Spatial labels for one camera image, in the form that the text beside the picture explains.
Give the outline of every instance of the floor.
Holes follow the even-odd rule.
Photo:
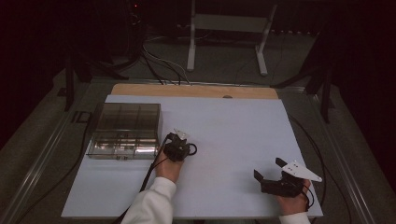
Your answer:
[[[189,48],[187,37],[174,39],[152,35],[145,43],[151,56],[145,55],[154,61],[149,63],[164,77],[163,80],[171,79],[177,83],[177,75],[164,65],[158,65],[159,61],[154,57],[169,61],[192,85],[267,87],[296,75],[315,41],[308,35],[270,34],[263,53],[269,75],[263,77],[259,74],[254,53],[257,38],[255,35],[242,38],[238,34],[203,34],[197,45],[193,72],[185,71]],[[64,112],[64,98],[57,96],[58,90],[64,87],[64,72],[56,76],[53,90],[0,151],[2,223],[111,223],[110,219],[60,217],[78,170],[75,162],[86,126],[83,122],[71,122],[74,113],[92,112],[96,104],[110,94],[113,85],[120,82],[95,74],[91,83],[76,81],[76,101],[68,113]],[[120,74],[129,77],[122,82],[159,82],[143,58]],[[305,163],[317,174],[327,176],[324,183],[315,184],[320,200],[317,203],[322,204],[324,217],[313,222],[396,223],[395,194],[337,88],[332,86],[331,122],[326,124],[318,113],[320,92],[306,95],[306,81],[300,80],[277,92],[291,115],[290,123]],[[325,173],[319,157],[326,164]],[[37,158],[43,158],[45,162],[37,163]],[[278,223],[277,219],[256,221]],[[175,223],[189,222],[175,220]],[[254,223],[254,220],[211,220],[206,223]]]

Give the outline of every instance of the hand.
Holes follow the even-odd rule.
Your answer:
[[[155,167],[156,175],[165,177],[176,184],[184,161],[171,161],[167,159],[166,155],[162,151],[156,162],[158,163]]]
[[[306,194],[308,192],[309,186],[311,186],[311,182],[305,179],[304,185],[305,187],[303,188],[303,192]],[[299,194],[295,198],[284,198],[281,196],[276,196],[276,200],[280,204],[283,216],[302,213],[306,211],[307,200],[303,194]]]

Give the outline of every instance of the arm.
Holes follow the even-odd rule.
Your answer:
[[[304,181],[306,188],[303,189],[306,194],[311,182],[309,180]],[[303,194],[298,195],[295,198],[284,198],[276,196],[276,200],[279,202],[282,209],[282,215],[279,220],[282,224],[309,224],[308,216],[305,212],[306,209],[306,198]]]
[[[162,152],[158,162],[161,163],[155,168],[157,177],[154,183],[149,189],[137,194],[121,224],[172,223],[172,197],[177,189],[176,182],[183,161],[167,160]]]

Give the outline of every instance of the metal leg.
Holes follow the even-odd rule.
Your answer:
[[[194,70],[195,64],[195,0],[191,1],[191,35],[190,35],[190,49],[189,58],[187,60],[187,71]]]
[[[260,75],[266,77],[268,75],[267,66],[265,65],[264,56],[262,55],[262,51],[264,50],[265,42],[267,41],[267,37],[271,30],[272,21],[275,15],[277,5],[274,5],[271,9],[270,15],[268,17],[268,22],[262,31],[262,42],[260,45],[256,46],[256,55],[257,55],[257,63],[260,68]]]

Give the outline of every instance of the gray carpet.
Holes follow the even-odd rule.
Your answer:
[[[303,35],[270,35],[264,49],[269,76],[259,74],[254,54],[254,42],[245,41],[236,44],[200,43],[197,47],[195,70],[186,73],[193,85],[204,83],[223,83],[229,85],[268,86],[298,73],[314,38]],[[188,39],[156,38],[146,44],[152,54],[162,59],[186,67]],[[154,69],[174,81],[174,72],[153,63]],[[121,73],[130,77],[125,82],[156,82],[145,62],[140,60],[134,66]],[[41,101],[35,111],[22,124],[14,136],[0,151],[0,214],[2,217],[18,187],[35,159],[43,149],[53,147],[48,155],[49,161],[39,179],[33,181],[32,192],[28,192],[26,201],[20,201],[15,219],[50,189],[68,172],[78,157],[85,123],[71,122],[75,111],[92,112],[97,103],[105,100],[117,80],[108,77],[95,77],[91,84],[78,84],[76,102],[70,113],[63,112],[65,99],[56,93],[64,86],[64,72],[55,79],[54,89]],[[293,84],[292,88],[278,90],[288,113],[312,136],[322,154],[323,160],[331,172],[327,176],[327,190],[322,206],[324,217],[316,223],[348,223],[348,209],[351,223],[396,223],[396,197],[381,173],[371,151],[368,148],[357,124],[349,114],[342,98],[332,87],[333,107],[329,110],[330,124],[324,124],[318,116],[316,96],[306,95],[301,89],[306,80]],[[57,124],[65,120],[64,127]],[[301,148],[305,163],[315,173],[323,175],[318,155],[302,129],[290,121],[297,142]],[[64,208],[68,192],[73,184],[77,168],[33,209],[26,213],[20,223],[111,223],[111,220],[64,219],[60,215]],[[317,195],[322,199],[324,184],[315,184]],[[191,223],[175,220],[175,223]],[[252,220],[216,220],[207,223],[252,223]],[[258,220],[260,223],[278,223],[278,220]]]

